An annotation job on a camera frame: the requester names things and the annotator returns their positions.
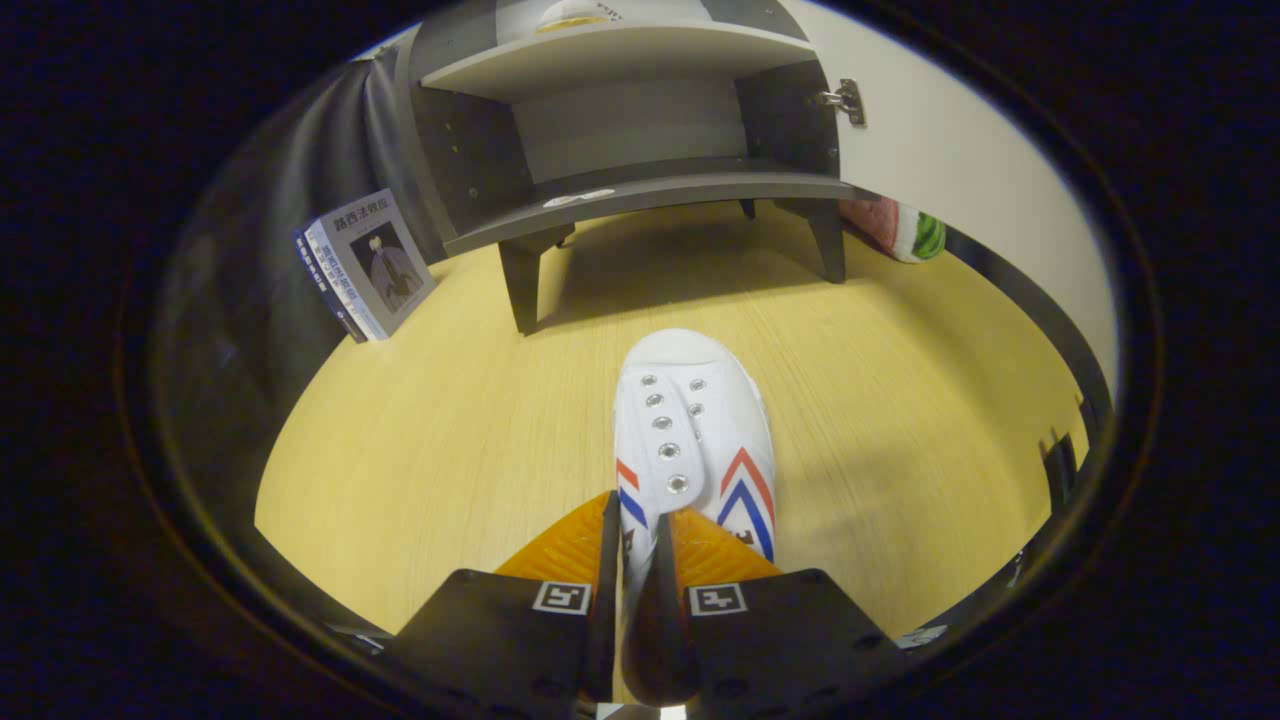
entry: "dark gray curtain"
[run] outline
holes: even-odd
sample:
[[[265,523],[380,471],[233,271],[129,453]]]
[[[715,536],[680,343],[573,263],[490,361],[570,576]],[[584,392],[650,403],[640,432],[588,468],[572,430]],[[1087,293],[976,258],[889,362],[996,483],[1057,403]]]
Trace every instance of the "dark gray curtain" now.
[[[287,602],[344,625],[360,619],[266,542],[253,509],[276,434],[344,337],[302,269],[293,232],[390,187],[422,255],[443,258],[399,161],[397,51],[326,73],[227,161],[164,263],[148,338],[152,407],[175,473]]]

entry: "book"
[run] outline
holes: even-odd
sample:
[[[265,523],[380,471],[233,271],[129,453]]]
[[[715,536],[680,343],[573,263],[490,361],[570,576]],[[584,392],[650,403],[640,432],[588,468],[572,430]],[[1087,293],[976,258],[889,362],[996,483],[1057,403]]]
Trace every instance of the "book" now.
[[[356,342],[387,340],[435,290],[390,190],[320,215],[294,245]]]

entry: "book spine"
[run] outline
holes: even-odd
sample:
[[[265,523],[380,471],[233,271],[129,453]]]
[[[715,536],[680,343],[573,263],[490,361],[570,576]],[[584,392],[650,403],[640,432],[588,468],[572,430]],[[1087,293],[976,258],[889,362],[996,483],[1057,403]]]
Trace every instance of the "book spine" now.
[[[302,263],[307,266],[307,273],[311,274],[311,279],[315,281],[316,287],[320,288],[320,295],[324,297],[325,305],[328,305],[329,310],[332,310],[334,316],[338,318],[342,327],[347,329],[347,334],[349,334],[356,342],[365,342],[369,340],[365,336],[365,332],[360,329],[360,325],[356,324],[355,319],[352,319],[351,314],[347,313],[347,309],[342,304],[342,299],[339,299],[338,293],[335,293],[333,287],[329,286],[329,281],[325,278],[325,273],[321,269],[320,263],[316,261],[315,254],[311,251],[311,245],[302,237],[302,233],[298,233],[293,238],[293,246],[302,258]]]
[[[347,278],[346,270],[342,268],[342,263],[338,261],[338,256],[333,252],[333,245],[329,243],[329,236],[325,234],[324,228],[320,223],[315,223],[303,233],[307,238],[307,243],[311,246],[311,251],[315,254],[316,259],[320,261],[320,268],[324,270],[325,277],[329,278],[329,283],[333,286],[338,297],[342,300],[343,306],[347,313],[355,318],[356,324],[364,331],[365,337],[371,340],[387,340],[387,333],[383,327],[374,319],[374,314],[369,311],[369,306],[365,305],[364,299],[352,287],[351,279]]]

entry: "gray shelf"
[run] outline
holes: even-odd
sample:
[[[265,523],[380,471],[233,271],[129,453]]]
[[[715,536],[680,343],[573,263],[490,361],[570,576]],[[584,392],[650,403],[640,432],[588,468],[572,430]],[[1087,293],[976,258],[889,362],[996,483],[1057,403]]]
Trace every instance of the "gray shelf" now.
[[[613,190],[588,200],[547,208],[556,197]],[[457,255],[494,242],[573,223],[666,205],[760,199],[852,199],[838,178],[792,170],[759,158],[696,158],[639,163],[532,186],[531,197],[444,245]]]

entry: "white sneaker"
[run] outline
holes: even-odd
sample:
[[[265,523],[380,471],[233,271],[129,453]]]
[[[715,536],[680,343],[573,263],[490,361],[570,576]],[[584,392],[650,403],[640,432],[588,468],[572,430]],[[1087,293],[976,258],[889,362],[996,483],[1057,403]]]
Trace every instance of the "white sneaker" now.
[[[613,401],[623,597],[649,571],[662,514],[694,507],[773,561],[773,442],[764,401],[723,345],[653,333],[627,352]]]

